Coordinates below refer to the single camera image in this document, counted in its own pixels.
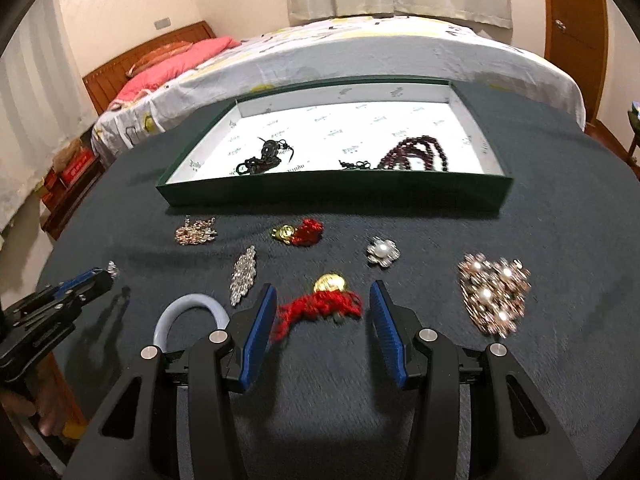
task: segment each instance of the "table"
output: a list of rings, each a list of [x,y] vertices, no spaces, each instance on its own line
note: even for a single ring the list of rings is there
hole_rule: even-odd
[[[487,340],[468,320],[456,266],[466,252],[483,252],[519,258],[531,270],[527,315],[508,346],[596,478],[640,417],[638,181],[566,113],[481,84],[459,88],[514,176],[499,216],[460,216],[428,204],[395,210],[384,200],[370,208],[293,207],[276,198],[259,208],[173,210],[155,182],[206,126],[209,107],[122,155],[70,220],[40,280],[57,283],[108,260],[121,269],[114,293],[87,306],[56,351],[86,415],[151,342],[159,314],[175,298],[204,292],[230,310],[232,267],[251,244],[257,286],[241,308],[252,304],[262,282],[273,283],[282,302],[308,293],[329,271],[364,298],[381,278],[396,303],[472,348]],[[185,214],[215,215],[218,238],[204,246],[176,244]],[[274,225],[303,216],[324,222],[317,246],[271,239]],[[388,270],[367,267],[373,235],[392,238],[402,253]],[[212,327],[203,312],[181,316],[169,350]],[[257,384],[234,396],[232,407],[252,479],[388,480],[399,476],[414,402],[415,394],[398,392],[386,374],[366,308],[361,321],[296,326],[286,343],[270,349]],[[465,478],[468,400],[462,405],[458,469]]]

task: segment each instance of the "red yarn ornament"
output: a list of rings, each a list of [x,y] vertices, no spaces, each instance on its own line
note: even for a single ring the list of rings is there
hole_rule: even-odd
[[[297,227],[295,232],[291,235],[289,241],[291,245],[296,245],[300,247],[309,247],[317,244],[320,241],[320,235],[324,226],[322,222],[318,220],[314,220],[313,218],[305,218],[300,224],[300,227]]]
[[[279,341],[289,333],[290,328],[301,319],[316,320],[338,312],[343,316],[360,317],[362,300],[354,292],[340,290],[318,290],[278,307],[278,322],[271,333],[271,339]]]

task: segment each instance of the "electrical outlet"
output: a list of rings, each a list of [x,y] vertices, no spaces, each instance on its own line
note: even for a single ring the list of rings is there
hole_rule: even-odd
[[[163,18],[162,20],[158,20],[157,22],[154,22],[154,25],[156,26],[156,30],[160,30],[161,28],[167,28],[169,27],[169,25],[171,25],[171,20],[169,18]]]

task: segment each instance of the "wooden door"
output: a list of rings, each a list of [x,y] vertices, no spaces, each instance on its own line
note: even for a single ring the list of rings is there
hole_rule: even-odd
[[[546,0],[545,57],[580,87],[587,121],[600,104],[608,43],[605,0]]]

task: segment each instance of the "bedsheet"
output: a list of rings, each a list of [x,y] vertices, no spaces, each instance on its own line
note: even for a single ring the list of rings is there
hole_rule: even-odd
[[[194,110],[287,84],[362,75],[418,75],[481,82],[570,114],[582,129],[578,85],[545,59],[452,23],[394,16],[334,18],[244,42],[95,123],[92,145],[106,165]]]

